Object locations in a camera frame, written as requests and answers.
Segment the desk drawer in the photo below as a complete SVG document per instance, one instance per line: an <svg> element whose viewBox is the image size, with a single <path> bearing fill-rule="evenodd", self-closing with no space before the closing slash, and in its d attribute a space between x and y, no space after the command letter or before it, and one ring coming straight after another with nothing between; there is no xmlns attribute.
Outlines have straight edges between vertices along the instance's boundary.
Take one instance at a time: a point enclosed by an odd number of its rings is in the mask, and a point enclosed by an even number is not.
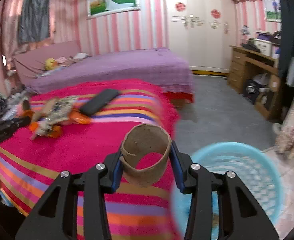
<svg viewBox="0 0 294 240"><path fill-rule="evenodd" d="M233 51L232 60L235 61L236 63L245 65L245 57L246 57L246 54Z"/></svg>
<svg viewBox="0 0 294 240"><path fill-rule="evenodd" d="M245 65L238 64L234 61L231 62L230 72L234 72L236 75L242 77L244 74Z"/></svg>
<svg viewBox="0 0 294 240"><path fill-rule="evenodd" d="M236 75L235 72L230 72L229 73L229 83L233 86L236 87L239 91L242 90L243 86L243 78Z"/></svg>

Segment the white wedding dress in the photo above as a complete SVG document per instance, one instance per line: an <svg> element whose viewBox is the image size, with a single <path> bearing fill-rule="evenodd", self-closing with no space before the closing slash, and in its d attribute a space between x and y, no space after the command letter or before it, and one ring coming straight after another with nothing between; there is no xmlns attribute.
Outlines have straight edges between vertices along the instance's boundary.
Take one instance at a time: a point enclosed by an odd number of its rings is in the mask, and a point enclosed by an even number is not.
<svg viewBox="0 0 294 240"><path fill-rule="evenodd" d="M106 1L106 10L112 11L117 9L123 9L128 7L133 7L133 3L115 3L113 0L107 0Z"/></svg>

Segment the picture frame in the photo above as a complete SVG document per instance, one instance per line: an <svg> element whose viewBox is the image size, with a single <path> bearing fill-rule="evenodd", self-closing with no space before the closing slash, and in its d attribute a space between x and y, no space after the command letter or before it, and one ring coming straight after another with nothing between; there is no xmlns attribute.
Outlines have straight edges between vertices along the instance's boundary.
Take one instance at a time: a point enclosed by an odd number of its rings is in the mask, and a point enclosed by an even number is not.
<svg viewBox="0 0 294 240"><path fill-rule="evenodd" d="M89 19L140 8L139 0L87 0Z"/></svg>
<svg viewBox="0 0 294 240"><path fill-rule="evenodd" d="M267 22L281 22L281 8L279 0L264 0L265 20Z"/></svg>

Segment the purple blanket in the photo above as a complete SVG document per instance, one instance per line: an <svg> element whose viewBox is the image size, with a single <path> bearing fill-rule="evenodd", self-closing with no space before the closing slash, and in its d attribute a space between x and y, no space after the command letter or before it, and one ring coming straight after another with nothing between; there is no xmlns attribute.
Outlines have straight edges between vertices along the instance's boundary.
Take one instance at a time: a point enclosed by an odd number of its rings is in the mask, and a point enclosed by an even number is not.
<svg viewBox="0 0 294 240"><path fill-rule="evenodd" d="M50 76L31 79L32 92L52 90L89 81L136 78L159 85L164 92L193 93L188 63L169 49L132 50L89 57Z"/></svg>

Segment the colorful striped blanket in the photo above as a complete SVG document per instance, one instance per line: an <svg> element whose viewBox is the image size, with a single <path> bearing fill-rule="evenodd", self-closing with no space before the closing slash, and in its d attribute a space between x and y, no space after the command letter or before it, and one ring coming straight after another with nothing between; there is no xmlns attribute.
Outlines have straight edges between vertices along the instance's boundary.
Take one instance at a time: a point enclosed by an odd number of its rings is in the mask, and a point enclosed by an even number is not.
<svg viewBox="0 0 294 240"><path fill-rule="evenodd" d="M24 215L60 171L81 173L102 162L107 154L117 152L133 126L157 124L174 136L177 112L161 88L140 80L84 83L34 96L31 107L37 110L54 96L70 95L80 96L76 103L80 106L106 88L120 90L121 95L93 116L92 124L64 126L61 137L37 137L34 141L29 139L31 131L22 128L0 144L1 192ZM148 155L138 168L150 166L158 159L157 155ZM168 207L173 180L168 165L161 180L151 187L140 188L122 179L114 195L105 195L112 239L174 239ZM78 198L77 231L78 238L83 239L82 192Z"/></svg>

